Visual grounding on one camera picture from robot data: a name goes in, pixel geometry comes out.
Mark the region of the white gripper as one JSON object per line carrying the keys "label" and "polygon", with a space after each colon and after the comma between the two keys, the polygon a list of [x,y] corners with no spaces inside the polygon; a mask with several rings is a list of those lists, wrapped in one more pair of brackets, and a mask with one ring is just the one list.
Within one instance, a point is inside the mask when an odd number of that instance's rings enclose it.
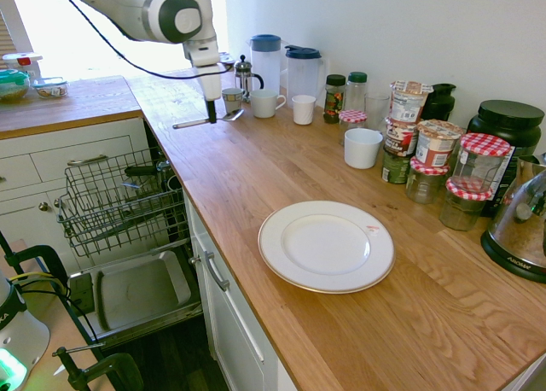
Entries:
{"label": "white gripper", "polygon": [[184,44],[184,54],[198,75],[206,99],[208,121],[217,122],[214,100],[219,99],[219,53],[215,39],[189,40]]}

